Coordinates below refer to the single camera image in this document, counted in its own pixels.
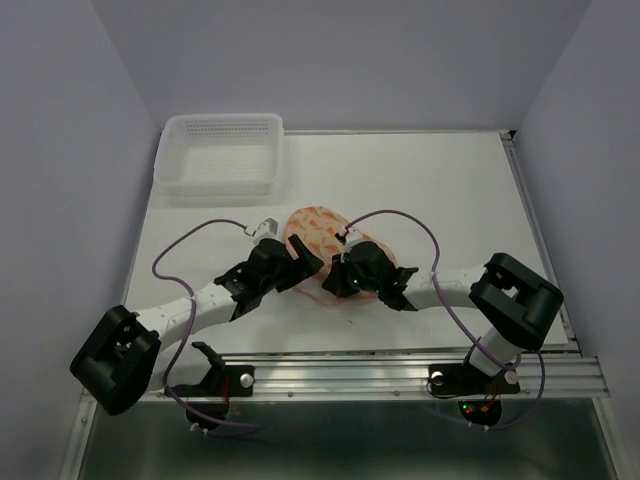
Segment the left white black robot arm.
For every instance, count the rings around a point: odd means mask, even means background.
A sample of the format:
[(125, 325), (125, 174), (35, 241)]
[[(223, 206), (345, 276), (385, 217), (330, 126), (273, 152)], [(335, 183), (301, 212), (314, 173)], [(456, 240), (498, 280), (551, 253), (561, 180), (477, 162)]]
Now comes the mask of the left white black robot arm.
[(271, 291), (291, 289), (324, 267), (298, 236), (289, 242), (293, 252), (280, 240), (261, 239), (247, 260), (170, 303), (137, 312), (122, 305), (107, 310), (73, 357), (71, 374), (107, 413), (125, 412), (150, 389), (163, 350), (248, 314)]

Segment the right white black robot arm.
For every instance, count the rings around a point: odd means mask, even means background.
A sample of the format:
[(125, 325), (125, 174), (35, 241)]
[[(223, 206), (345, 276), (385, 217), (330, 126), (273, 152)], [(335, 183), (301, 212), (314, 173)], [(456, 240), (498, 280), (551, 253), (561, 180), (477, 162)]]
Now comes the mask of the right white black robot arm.
[(396, 311), (442, 306), (465, 334), (469, 329), (454, 309), (477, 309), (491, 328), (471, 337), (460, 366), (461, 381), (472, 390), (491, 384), (522, 352), (539, 351), (564, 302), (558, 287), (506, 253), (478, 267), (431, 272), (395, 265), (371, 241), (335, 255), (322, 288), (337, 298), (371, 293)]

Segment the floral orange laundry bag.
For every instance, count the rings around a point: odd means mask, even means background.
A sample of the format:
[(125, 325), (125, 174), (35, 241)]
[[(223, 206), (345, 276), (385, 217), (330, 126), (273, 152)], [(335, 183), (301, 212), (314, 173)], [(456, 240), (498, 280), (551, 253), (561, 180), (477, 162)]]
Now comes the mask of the floral orange laundry bag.
[[(352, 297), (339, 299), (322, 288), (322, 283), (330, 272), (332, 257), (336, 254), (341, 254), (341, 244), (335, 238), (335, 234), (345, 226), (353, 227), (346, 218), (324, 206), (300, 208), (294, 211), (286, 221), (283, 239), (287, 249), (293, 249), (288, 238), (296, 234), (314, 255), (324, 261), (324, 267), (319, 273), (312, 276), (310, 280), (303, 281), (294, 290), (324, 307), (336, 306), (349, 300), (369, 300), (376, 297), (368, 292), (360, 292)], [(366, 233), (361, 233), (365, 241), (376, 243), (385, 251), (390, 260), (398, 266), (394, 253), (387, 245)]]

